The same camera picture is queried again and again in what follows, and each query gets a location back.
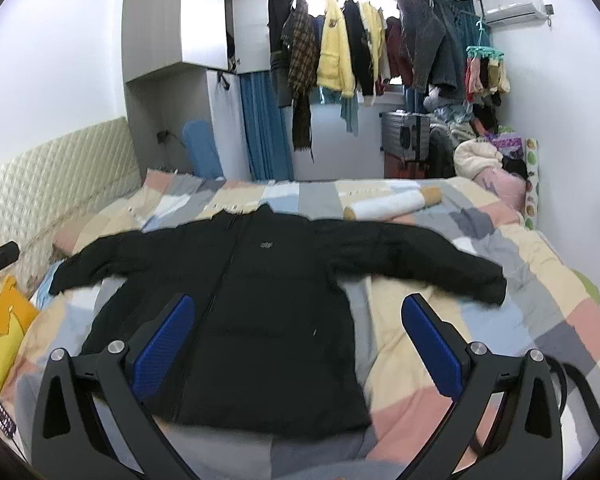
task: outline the phone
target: phone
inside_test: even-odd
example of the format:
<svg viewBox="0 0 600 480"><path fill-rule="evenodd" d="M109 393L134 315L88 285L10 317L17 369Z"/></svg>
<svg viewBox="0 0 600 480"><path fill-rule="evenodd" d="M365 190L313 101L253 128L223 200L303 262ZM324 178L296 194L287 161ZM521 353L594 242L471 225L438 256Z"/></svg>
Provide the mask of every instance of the phone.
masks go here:
<svg viewBox="0 0 600 480"><path fill-rule="evenodd" d="M9 413L0 404L0 430L9 439L13 440L13 436L16 434L16 423L10 417Z"/></svg>

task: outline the white cabinet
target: white cabinet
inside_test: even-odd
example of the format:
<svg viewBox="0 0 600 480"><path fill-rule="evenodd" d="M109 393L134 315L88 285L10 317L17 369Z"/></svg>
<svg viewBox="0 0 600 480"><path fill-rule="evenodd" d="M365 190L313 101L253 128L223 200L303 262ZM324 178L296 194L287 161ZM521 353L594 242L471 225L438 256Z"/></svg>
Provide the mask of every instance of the white cabinet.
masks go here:
<svg viewBox="0 0 600 480"><path fill-rule="evenodd" d="M234 0L235 57L238 74L269 70L268 0Z"/></svg>
<svg viewBox="0 0 600 480"><path fill-rule="evenodd" d="M181 0L182 60L227 70L224 0Z"/></svg>
<svg viewBox="0 0 600 480"><path fill-rule="evenodd" d="M124 0L125 82L181 64L227 69L224 0Z"/></svg>

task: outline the metal screw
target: metal screw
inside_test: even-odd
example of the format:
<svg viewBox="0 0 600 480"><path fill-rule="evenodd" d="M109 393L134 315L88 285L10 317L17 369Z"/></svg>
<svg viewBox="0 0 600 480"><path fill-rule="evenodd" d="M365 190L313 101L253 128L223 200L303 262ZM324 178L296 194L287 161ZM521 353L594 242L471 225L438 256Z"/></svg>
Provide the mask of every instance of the metal screw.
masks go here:
<svg viewBox="0 0 600 480"><path fill-rule="evenodd" d="M529 357L531 357L536 363L539 363L542 361L542 359L544 359L542 352L535 348L529 352Z"/></svg>
<svg viewBox="0 0 600 480"><path fill-rule="evenodd" d="M119 339L112 341L111 343L109 343L109 346L107 346L107 350L109 350L109 352L112 354L119 354L124 349L125 349L125 344L122 341L120 341Z"/></svg>
<svg viewBox="0 0 600 480"><path fill-rule="evenodd" d="M64 357L64 350L61 348L56 348L53 352L51 352L50 357L52 361L60 361Z"/></svg>
<svg viewBox="0 0 600 480"><path fill-rule="evenodd" d="M471 352L476 355L485 355L487 353L487 345L480 341L475 341L469 345Z"/></svg>

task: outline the bed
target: bed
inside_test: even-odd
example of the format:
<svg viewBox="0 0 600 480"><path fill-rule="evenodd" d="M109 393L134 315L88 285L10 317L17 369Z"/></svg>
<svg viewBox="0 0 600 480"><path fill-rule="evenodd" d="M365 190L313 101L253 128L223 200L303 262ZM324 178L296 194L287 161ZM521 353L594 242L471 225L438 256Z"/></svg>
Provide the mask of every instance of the bed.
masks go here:
<svg viewBox="0 0 600 480"><path fill-rule="evenodd" d="M70 212L63 213L62 221L45 228L44 250L39 258L44 266L18 269L19 283L24 280L23 283L37 287L31 301L41 313L20 346L0 400L16 420L26 454L49 352L63 347L72 355L77 354L93 317L122 284L120 278L107 278L97 286L50 297L47 291L57 264L48 269L42 284L36 276L44 274L40 274L41 268L46 269L50 263L51 238L55 237L56 244L71 254L104 234L175 226L209 218L222 209L248 212L263 203L269 203L278 212L309 218L342 218L343 209L352 202L423 184L413 180L254 184L205 181L150 171L139 187L139 182L128 177L133 173L133 164L126 168L131 171L120 171L120 175L127 176L117 178L125 182L124 186L118 186L99 201L93 197L90 202L79 201L82 205L67 208ZM504 304L488 307L423 283L380 277L342 281L356 329L356 375L364 386L372 426L364 432L321 442L303 442L158 421L174 448L200 478L395 479L442 420L450 403L435 389L402 328L400 306L412 292L421 293L465 339L483 341L493 352L522 355L529 348L539 348L575 364L587 376L600 404L600 307L585 286L542 236L525 229L520 215L495 195L464 178L435 184L442 189L440 204L394 221L432 228L458 248L500 263L507 278ZM61 226L65 229L58 235ZM570 386L562 416L565 478L597 441L582 400L572 389ZM486 436L498 401L494 396L478 437ZM99 401L96 405L118 458L129 467L138 468L107 407ZM459 467L474 459L468 450Z"/></svg>

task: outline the jacket sleeve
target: jacket sleeve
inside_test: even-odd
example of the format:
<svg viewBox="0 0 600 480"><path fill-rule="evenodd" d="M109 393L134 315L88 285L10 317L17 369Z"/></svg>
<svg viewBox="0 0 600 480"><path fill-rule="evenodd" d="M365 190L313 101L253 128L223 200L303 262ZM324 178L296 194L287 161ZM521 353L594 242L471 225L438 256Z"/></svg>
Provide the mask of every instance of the jacket sleeve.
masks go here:
<svg viewBox="0 0 600 480"><path fill-rule="evenodd" d="M504 301L502 268L468 254L427 228L382 222L315 220L318 250L344 274L419 280L491 304Z"/></svg>
<svg viewBox="0 0 600 480"><path fill-rule="evenodd" d="M342 13L339 14L338 27L339 35L338 40L340 42L339 51L339 67L340 80L342 82L342 96L345 98L352 98L356 92L356 79L353 75L353 68L351 65L351 52L349 49L349 36L347 35L347 24Z"/></svg>
<svg viewBox="0 0 600 480"><path fill-rule="evenodd" d="M56 295L109 276L130 276L147 270L160 248L160 239L158 231L128 231L98 238L58 267L49 293Z"/></svg>

